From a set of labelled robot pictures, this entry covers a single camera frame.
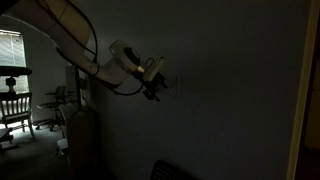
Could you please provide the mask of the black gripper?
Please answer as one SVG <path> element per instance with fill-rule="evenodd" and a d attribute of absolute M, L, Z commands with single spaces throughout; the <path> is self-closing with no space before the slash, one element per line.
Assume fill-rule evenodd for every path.
<path fill-rule="evenodd" d="M 143 94 L 146 97 L 152 97 L 157 102 L 160 102 L 159 97 L 156 96 L 156 92 L 159 87 L 168 89 L 168 85 L 165 82 L 165 77 L 161 73 L 157 73 L 151 82 L 144 82 L 146 89 L 143 91 Z"/>

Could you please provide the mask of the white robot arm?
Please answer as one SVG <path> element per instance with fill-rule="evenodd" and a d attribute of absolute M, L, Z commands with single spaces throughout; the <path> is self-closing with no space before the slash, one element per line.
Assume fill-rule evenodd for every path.
<path fill-rule="evenodd" d="M 88 40 L 96 36 L 87 16 L 76 5 L 75 0 L 0 0 L 0 13 L 20 21 L 50 38 L 57 52 L 69 63 L 95 77 L 111 91 L 115 91 L 128 76 L 140 83 L 139 91 L 147 99 L 155 100 L 156 87 L 164 83 L 159 73 L 161 59 L 145 68 L 140 55 L 122 40 L 109 46 L 112 58 L 104 65 L 97 62 L 98 51 L 92 57 Z"/>

